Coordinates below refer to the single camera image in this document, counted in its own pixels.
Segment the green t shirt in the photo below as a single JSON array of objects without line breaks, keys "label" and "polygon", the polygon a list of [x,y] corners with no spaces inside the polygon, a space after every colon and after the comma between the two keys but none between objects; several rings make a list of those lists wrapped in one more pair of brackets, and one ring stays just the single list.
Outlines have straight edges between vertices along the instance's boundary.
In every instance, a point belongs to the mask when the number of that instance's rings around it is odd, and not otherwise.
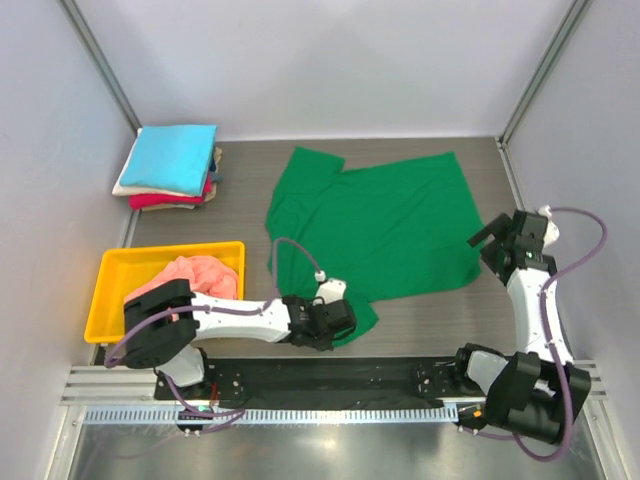
[{"label": "green t shirt", "polygon": [[279,291],[311,297],[314,268],[346,282],[357,327],[370,331],[374,303],[455,290],[481,273],[467,240],[481,229],[463,171],[452,152],[347,169],[343,158],[298,147],[274,188],[265,228],[286,237],[268,267]]}]

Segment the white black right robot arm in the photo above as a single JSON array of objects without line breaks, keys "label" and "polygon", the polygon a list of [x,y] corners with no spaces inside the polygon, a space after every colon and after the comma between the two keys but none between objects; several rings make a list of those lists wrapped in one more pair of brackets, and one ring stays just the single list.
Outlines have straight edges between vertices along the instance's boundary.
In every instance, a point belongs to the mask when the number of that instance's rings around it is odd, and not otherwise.
[{"label": "white black right robot arm", "polygon": [[466,344],[456,354],[451,384],[460,394],[485,395],[482,406],[458,413],[461,431],[496,428],[501,440],[534,439],[564,446],[591,390],[564,339],[556,302],[562,276],[546,247],[560,232],[549,206],[500,214],[468,243],[505,286],[513,307],[517,350],[512,356]]}]

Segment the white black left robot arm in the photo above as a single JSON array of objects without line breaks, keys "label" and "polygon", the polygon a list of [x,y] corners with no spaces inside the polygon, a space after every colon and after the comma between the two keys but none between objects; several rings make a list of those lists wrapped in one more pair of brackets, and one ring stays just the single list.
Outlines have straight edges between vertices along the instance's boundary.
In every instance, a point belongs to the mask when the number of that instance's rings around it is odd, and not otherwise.
[{"label": "white black left robot arm", "polygon": [[345,292],[345,282],[329,279],[309,299],[286,295],[256,302],[196,293],[188,281],[171,280],[125,303],[125,335],[118,343],[123,356],[112,362],[154,369],[188,398],[202,399],[212,376],[194,342],[240,338],[330,350],[357,326]]}]

